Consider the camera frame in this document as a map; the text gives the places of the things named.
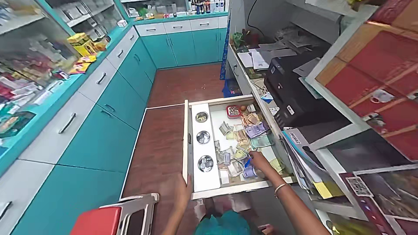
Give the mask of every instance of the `brown laminate floor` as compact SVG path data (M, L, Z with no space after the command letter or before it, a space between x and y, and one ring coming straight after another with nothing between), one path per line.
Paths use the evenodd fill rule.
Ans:
M147 107L222 98L220 64L157 71ZM174 206L174 176L181 173L184 106L147 110L123 196L157 192L151 234L161 234ZM190 202L177 234L193 234L198 220Z
M222 98L221 63L158 70L147 107Z

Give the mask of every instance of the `cable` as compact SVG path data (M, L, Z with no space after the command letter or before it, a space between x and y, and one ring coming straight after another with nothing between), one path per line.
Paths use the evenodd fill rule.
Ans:
M255 29L257 29L258 31L260 31L260 33L263 35L263 37L265 38L265 35L264 35L264 33L259 29L259 28L257 28L257 27L255 27L255 26L252 26L252 25L250 25L250 23L248 23L248 20L250 19L250 15L251 15L251 11L252 11L252 9L254 8L254 5L255 5L255 3L257 2L258 0L255 0L254 1L254 3L253 3L253 5L252 5L252 7L251 7L251 9L250 9L250 12L248 13L248 16L247 16L247 25L249 26L249 27L251 27L251 28L255 28Z

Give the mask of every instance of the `black printer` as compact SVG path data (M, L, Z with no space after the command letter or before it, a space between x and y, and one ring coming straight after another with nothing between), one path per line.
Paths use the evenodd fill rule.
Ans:
M280 110L274 116L283 128L324 123L344 116L324 98L316 99L299 80L294 69L316 58L310 51L271 60L264 85Z

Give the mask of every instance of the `yellow box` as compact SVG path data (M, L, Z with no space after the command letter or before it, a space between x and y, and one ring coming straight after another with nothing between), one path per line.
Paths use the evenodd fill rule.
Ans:
M67 41L73 46L82 56L95 55L97 53L90 37L85 33L76 33L67 38Z

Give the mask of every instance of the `silver bangle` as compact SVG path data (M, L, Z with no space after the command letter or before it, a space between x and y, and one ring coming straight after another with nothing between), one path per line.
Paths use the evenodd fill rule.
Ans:
M283 187L283 186L285 186L285 185L287 185L287 183L284 183L284 184L279 185L279 186L276 188L276 190L274 190L274 196L275 196L276 198L277 198L277 196L276 196L277 191L278 191L281 187Z

